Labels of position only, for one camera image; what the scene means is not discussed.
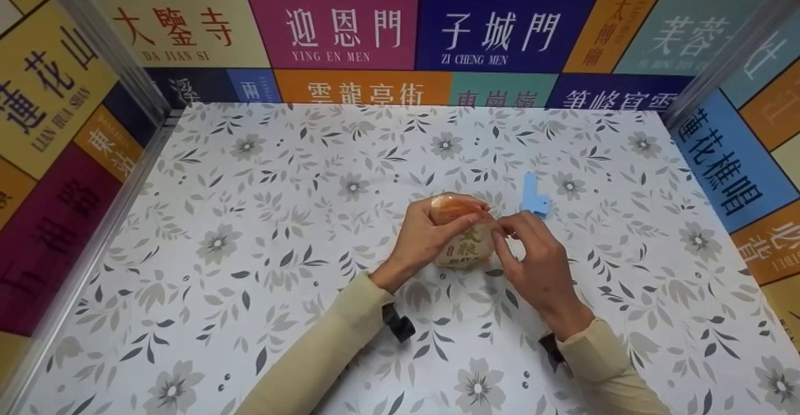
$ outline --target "white tablecloth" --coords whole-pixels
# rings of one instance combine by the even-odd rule
[[[511,214],[529,171],[582,297],[672,411],[800,413],[798,354],[654,113],[287,104],[186,110],[25,407],[231,413],[409,201]],[[384,329],[319,413],[594,412],[497,264],[429,266],[397,308],[417,334]],[[491,381],[472,406],[461,370]]]

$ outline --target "forearm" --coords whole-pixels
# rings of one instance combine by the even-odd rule
[[[308,415],[339,373],[383,326],[392,296],[360,274],[269,369],[236,415]]]
[[[583,332],[558,342],[575,378],[585,384],[592,403],[613,415],[669,415],[632,366],[622,343],[605,321],[595,319]]]

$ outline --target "blue plastic clip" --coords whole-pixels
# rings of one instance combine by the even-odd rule
[[[522,185],[522,210],[528,210],[531,213],[545,218],[549,211],[549,196],[536,194],[536,174],[532,172],[525,173],[525,182]]]

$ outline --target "food package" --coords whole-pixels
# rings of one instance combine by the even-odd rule
[[[478,213],[480,221],[463,234],[452,239],[435,259],[443,267],[463,268],[488,258],[494,253],[491,230],[494,218],[477,199],[456,194],[444,194],[431,200],[431,220],[437,226],[448,224],[460,216]]]

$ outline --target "colorful wall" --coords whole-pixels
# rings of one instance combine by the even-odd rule
[[[0,387],[155,131],[54,0],[0,0]]]
[[[662,111],[764,0],[96,0],[191,101]]]
[[[800,349],[798,56],[800,11],[672,136]]]

